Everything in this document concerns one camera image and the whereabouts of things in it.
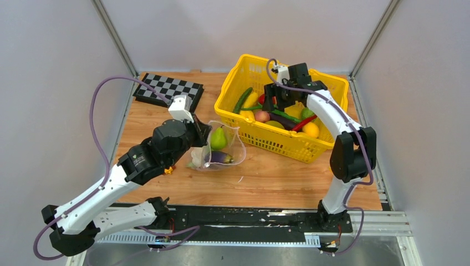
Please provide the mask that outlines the white green toy cauliflower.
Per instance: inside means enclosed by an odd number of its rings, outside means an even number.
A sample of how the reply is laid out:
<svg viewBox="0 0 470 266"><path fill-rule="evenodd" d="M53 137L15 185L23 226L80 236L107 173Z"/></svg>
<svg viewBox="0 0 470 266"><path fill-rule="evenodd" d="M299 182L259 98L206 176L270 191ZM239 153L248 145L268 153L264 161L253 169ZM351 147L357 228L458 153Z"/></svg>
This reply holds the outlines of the white green toy cauliflower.
<svg viewBox="0 0 470 266"><path fill-rule="evenodd" d="M186 164L186 167L200 170L204 166L204 158L203 158L203 148L202 147L195 147L192 149L191 153L191 160Z"/></svg>

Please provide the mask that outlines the green toy pear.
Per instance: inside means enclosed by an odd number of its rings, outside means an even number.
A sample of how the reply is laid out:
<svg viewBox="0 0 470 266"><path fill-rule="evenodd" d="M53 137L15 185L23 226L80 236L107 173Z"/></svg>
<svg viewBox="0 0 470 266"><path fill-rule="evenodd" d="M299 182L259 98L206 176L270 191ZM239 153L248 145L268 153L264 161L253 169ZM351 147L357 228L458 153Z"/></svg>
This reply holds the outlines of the green toy pear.
<svg viewBox="0 0 470 266"><path fill-rule="evenodd" d="M228 145L227 137L223 126L218 127L212 132L210 138L210 147L212 150L223 150Z"/></svg>

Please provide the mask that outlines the purple toy eggplant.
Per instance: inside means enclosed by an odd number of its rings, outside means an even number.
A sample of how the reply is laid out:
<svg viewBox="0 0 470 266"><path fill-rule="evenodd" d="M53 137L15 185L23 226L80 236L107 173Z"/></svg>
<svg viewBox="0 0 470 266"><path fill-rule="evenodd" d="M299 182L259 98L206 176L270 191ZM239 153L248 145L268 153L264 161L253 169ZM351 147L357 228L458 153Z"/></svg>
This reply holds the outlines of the purple toy eggplant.
<svg viewBox="0 0 470 266"><path fill-rule="evenodd" d="M210 157L210 162L213 163L230 164L234 162L233 156L223 151L213 150Z"/></svg>

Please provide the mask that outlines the yellow plastic basket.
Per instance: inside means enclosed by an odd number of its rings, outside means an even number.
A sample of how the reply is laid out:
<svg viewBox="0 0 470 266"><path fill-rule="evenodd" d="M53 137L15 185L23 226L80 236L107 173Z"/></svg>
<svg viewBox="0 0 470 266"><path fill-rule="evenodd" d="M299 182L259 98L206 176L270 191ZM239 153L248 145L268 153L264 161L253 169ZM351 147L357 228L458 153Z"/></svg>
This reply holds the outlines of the yellow plastic basket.
<svg viewBox="0 0 470 266"><path fill-rule="evenodd" d="M224 124L238 128L241 140L247 144L284 155L306 163L312 163L325 150L331 150L335 137L320 119L314 123L319 128L319 136L310 136L282 130L242 115L233 113L239 98L248 88L257 94L264 92L264 86L271 83L267 73L267 59L243 54L227 75L214 110Z"/></svg>

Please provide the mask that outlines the clear zip top bag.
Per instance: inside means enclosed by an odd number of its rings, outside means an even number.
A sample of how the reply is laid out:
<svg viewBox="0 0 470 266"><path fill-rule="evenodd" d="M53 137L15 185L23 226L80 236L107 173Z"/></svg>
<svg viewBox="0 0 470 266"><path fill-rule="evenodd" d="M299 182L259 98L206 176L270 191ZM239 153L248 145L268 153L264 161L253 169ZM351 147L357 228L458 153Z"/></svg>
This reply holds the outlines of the clear zip top bag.
<svg viewBox="0 0 470 266"><path fill-rule="evenodd" d="M208 144L191 150L187 168L197 171L220 171L241 164L246 159L246 147L239 137L239 127L230 127L211 120Z"/></svg>

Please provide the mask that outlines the red toy chili pepper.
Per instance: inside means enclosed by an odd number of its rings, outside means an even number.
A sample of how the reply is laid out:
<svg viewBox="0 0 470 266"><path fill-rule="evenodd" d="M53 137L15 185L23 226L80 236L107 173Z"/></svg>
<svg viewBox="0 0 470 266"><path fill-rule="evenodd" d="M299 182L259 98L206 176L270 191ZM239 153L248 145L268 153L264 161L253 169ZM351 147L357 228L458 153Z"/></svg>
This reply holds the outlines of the red toy chili pepper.
<svg viewBox="0 0 470 266"><path fill-rule="evenodd" d="M314 119L316 119L317 116L316 115L313 115L313 116L310 116L304 120L302 120L300 123L298 123L295 127L292 128L292 131L295 131L295 132L299 132L302 130L302 128L308 124L309 122L312 122Z"/></svg>

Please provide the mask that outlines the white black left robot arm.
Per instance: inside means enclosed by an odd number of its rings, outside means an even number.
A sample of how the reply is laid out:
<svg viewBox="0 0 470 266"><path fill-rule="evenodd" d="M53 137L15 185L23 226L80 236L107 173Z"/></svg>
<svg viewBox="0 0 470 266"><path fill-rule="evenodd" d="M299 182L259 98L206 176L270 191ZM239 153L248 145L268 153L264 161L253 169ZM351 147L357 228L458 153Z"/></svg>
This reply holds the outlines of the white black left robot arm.
<svg viewBox="0 0 470 266"><path fill-rule="evenodd" d="M44 222L52 232L49 240L61 256L71 257L90 248L110 234L139 227L165 228L170 221L167 200L149 198L141 204L107 212L120 197L145 185L192 147L207 145L212 126L196 115L190 119L169 119L153 135L121 156L105 176L77 198L62 206L42 209Z"/></svg>

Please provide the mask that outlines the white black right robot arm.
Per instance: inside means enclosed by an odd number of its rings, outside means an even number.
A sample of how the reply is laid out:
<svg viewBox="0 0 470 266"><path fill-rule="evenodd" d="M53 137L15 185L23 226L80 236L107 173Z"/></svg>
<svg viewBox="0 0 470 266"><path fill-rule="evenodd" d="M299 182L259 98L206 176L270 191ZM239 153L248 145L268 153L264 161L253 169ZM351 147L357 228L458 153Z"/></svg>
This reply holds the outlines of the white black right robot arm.
<svg viewBox="0 0 470 266"><path fill-rule="evenodd" d="M356 186L369 186L374 182L376 132L372 127L363 127L354 121L320 81L275 81L264 86L264 94L265 110L283 110L301 102L335 137L330 157L333 180L326 196L319 202L316 217L321 230L331 231L350 210L348 201Z"/></svg>

